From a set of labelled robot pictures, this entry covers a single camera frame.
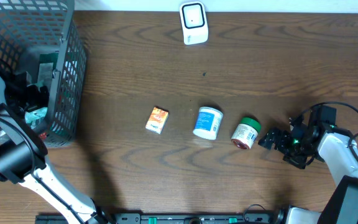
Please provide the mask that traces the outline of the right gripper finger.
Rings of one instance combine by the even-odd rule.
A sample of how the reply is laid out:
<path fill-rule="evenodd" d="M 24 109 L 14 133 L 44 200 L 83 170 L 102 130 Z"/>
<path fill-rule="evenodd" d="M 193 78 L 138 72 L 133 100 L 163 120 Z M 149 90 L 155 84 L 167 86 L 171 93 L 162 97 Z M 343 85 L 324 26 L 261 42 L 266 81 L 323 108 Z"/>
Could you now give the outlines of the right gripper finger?
<path fill-rule="evenodd" d="M 266 140 L 279 140 L 282 136 L 282 130 L 278 128 L 271 128 L 265 135 Z"/>
<path fill-rule="evenodd" d="M 268 136 L 265 136 L 258 141 L 258 145 L 267 150 L 271 150 L 271 148 L 275 147 L 276 143 L 278 143 L 277 139 Z"/>

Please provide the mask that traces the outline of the green lid Knorr jar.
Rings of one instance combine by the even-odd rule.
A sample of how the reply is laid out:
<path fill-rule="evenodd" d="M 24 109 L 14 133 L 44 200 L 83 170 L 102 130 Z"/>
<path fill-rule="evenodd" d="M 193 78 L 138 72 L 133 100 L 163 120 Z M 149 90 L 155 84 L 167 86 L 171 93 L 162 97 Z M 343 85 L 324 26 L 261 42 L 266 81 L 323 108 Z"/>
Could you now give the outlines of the green lid Knorr jar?
<path fill-rule="evenodd" d="M 240 149 L 250 149 L 260 130 L 261 125 L 257 120 L 243 117 L 231 137 L 231 142 Z"/>

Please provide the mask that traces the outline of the teal white wipes packet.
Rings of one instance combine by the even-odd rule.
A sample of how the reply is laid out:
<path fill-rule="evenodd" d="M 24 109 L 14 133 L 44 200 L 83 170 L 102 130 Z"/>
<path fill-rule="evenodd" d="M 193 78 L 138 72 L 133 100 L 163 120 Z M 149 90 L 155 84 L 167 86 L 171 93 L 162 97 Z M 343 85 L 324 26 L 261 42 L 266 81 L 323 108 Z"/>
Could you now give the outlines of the teal white wipes packet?
<path fill-rule="evenodd" d="M 32 129 L 36 128 L 45 118 L 47 107 L 39 108 L 31 112 L 25 112 L 25 122 Z"/>

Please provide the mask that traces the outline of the white jar blue label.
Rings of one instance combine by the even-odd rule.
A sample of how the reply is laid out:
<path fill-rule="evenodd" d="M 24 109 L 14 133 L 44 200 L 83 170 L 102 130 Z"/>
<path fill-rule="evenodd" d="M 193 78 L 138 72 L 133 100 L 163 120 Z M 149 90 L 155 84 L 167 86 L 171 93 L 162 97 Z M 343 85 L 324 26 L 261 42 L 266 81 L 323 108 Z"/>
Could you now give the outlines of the white jar blue label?
<path fill-rule="evenodd" d="M 203 139 L 216 140 L 222 119 L 221 111 L 207 106 L 200 107 L 193 134 Z"/>

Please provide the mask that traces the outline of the small orange box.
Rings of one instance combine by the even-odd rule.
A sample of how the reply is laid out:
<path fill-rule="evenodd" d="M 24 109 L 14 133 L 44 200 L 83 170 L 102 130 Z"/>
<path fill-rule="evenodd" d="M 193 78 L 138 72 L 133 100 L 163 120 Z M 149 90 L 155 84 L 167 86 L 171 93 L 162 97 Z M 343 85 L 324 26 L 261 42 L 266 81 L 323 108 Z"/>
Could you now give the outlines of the small orange box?
<path fill-rule="evenodd" d="M 161 134 L 163 127 L 168 119 L 169 112 L 158 107 L 154 107 L 148 118 L 145 128 L 149 131 Z"/>

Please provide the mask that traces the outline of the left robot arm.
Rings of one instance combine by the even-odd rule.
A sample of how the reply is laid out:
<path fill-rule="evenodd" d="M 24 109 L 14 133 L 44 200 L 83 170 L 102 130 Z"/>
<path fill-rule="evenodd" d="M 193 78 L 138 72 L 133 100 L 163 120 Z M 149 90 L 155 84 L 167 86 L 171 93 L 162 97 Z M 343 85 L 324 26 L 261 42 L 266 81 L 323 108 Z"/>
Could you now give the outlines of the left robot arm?
<path fill-rule="evenodd" d="M 114 223 L 94 200 L 55 170 L 43 141 L 11 110 L 0 76 L 0 181 L 19 184 L 38 194 L 68 223 Z"/>

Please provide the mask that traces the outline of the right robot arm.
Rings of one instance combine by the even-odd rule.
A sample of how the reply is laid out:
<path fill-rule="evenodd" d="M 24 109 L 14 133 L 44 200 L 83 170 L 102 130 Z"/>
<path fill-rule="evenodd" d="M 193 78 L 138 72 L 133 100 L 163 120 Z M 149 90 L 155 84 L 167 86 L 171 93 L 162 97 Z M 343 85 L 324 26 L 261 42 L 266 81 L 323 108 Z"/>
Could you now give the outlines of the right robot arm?
<path fill-rule="evenodd" d="M 258 144 L 283 154 L 283 160 L 305 169 L 314 159 L 323 161 L 336 189 L 322 212 L 289 208 L 282 223 L 357 223 L 358 149 L 355 136 L 332 119 L 292 121 L 291 131 L 270 129 Z"/>

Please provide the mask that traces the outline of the white barcode scanner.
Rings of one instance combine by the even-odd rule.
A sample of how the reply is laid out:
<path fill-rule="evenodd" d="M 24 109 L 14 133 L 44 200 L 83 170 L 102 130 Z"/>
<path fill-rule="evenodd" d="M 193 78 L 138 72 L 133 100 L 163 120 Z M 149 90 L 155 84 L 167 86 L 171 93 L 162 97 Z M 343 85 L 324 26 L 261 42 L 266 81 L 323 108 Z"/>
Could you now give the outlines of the white barcode scanner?
<path fill-rule="evenodd" d="M 179 12 L 184 44 L 195 45 L 206 42 L 209 29 L 204 4 L 200 1 L 184 2 Z"/>

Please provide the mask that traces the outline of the green 3M pouch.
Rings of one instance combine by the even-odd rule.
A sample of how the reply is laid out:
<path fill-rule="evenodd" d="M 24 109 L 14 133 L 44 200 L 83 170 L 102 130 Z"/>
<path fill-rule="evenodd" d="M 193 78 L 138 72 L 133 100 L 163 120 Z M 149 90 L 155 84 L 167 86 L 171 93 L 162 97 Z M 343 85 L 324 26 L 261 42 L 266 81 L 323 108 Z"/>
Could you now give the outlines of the green 3M pouch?
<path fill-rule="evenodd" d="M 39 73 L 37 83 L 40 86 L 46 86 L 48 91 L 52 86 L 53 71 L 56 69 L 58 52 L 50 54 L 40 54 Z"/>

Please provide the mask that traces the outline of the grey plastic mesh basket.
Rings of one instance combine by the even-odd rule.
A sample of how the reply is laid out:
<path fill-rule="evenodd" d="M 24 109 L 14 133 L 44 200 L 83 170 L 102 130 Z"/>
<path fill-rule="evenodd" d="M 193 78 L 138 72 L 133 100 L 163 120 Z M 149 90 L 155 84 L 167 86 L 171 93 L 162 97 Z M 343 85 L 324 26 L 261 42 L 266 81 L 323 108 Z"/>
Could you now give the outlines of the grey plastic mesh basket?
<path fill-rule="evenodd" d="M 48 110 L 34 128 L 48 147 L 71 143 L 86 73 L 86 50 L 71 0 L 0 1 L 0 59 L 15 73 L 38 81 L 39 67 L 52 63 Z"/>

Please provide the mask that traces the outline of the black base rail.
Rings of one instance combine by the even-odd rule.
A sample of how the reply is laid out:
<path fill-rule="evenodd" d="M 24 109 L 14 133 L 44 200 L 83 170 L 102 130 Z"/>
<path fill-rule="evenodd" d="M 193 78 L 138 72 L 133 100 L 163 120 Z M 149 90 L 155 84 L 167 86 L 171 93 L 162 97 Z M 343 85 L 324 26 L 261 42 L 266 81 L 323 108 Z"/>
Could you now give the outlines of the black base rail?
<path fill-rule="evenodd" d="M 117 213 L 113 215 L 117 224 L 230 224 L 230 223 L 274 223 L 269 213 L 248 213 L 244 218 L 241 214 L 185 214 L 159 215 L 139 213 Z"/>

